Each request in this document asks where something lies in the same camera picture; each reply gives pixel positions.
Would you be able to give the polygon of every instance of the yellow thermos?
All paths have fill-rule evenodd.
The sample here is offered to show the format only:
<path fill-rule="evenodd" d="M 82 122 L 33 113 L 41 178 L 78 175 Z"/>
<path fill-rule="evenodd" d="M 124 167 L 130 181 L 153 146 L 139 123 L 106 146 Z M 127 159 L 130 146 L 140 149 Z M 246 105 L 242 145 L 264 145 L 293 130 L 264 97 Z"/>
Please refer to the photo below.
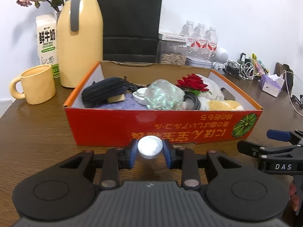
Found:
<path fill-rule="evenodd" d="M 67 0 L 57 24 L 60 81 L 74 88 L 103 60 L 103 18 L 97 0 Z"/>

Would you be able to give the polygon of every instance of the milk carton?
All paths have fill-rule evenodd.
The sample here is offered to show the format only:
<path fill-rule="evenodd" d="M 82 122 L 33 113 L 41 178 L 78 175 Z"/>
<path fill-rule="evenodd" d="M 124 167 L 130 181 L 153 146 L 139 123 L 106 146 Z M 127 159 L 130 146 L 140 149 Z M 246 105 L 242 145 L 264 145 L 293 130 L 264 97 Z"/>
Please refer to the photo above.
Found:
<path fill-rule="evenodd" d="M 52 65 L 54 78 L 59 77 L 57 58 L 56 20 L 52 14 L 36 17 L 37 25 L 37 51 L 42 64 Z"/>

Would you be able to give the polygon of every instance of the green label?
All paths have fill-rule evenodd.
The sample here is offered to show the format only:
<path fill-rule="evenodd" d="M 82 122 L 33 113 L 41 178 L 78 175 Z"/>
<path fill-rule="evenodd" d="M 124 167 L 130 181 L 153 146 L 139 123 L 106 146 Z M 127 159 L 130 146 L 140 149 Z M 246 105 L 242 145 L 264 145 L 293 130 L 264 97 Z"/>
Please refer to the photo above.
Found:
<path fill-rule="evenodd" d="M 41 52 L 42 52 L 42 53 L 45 53 L 45 52 L 48 52 L 48 51 L 52 51 L 52 50 L 54 50 L 54 49 L 55 49 L 55 47 L 51 47 L 51 48 L 44 49 L 44 50 L 42 50 Z"/>
<path fill-rule="evenodd" d="M 58 65 L 58 63 L 52 65 L 52 71 L 53 71 L 54 78 L 59 77 L 59 65 Z"/>

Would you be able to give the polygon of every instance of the red flower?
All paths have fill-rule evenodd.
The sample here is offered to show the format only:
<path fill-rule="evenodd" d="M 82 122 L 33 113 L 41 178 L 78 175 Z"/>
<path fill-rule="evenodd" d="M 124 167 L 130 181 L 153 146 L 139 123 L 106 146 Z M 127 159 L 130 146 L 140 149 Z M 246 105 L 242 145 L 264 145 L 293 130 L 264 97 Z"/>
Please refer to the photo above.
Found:
<path fill-rule="evenodd" d="M 209 91 L 209 89 L 206 88 L 208 85 L 204 84 L 203 80 L 195 74 L 192 75 L 188 74 L 187 78 L 183 77 L 182 79 L 183 81 L 182 80 L 177 81 L 178 84 L 176 84 L 176 86 L 179 88 L 194 89 L 201 92 Z"/>

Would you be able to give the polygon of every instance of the purple tissue box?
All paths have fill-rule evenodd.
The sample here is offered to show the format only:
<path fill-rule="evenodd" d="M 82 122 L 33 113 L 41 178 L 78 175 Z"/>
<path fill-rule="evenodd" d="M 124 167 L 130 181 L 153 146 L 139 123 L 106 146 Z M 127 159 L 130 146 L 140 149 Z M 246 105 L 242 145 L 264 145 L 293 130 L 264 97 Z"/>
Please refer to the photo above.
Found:
<path fill-rule="evenodd" d="M 260 81 L 261 89 L 274 97 L 277 97 L 281 92 L 282 86 L 272 80 L 268 75 L 263 74 Z"/>

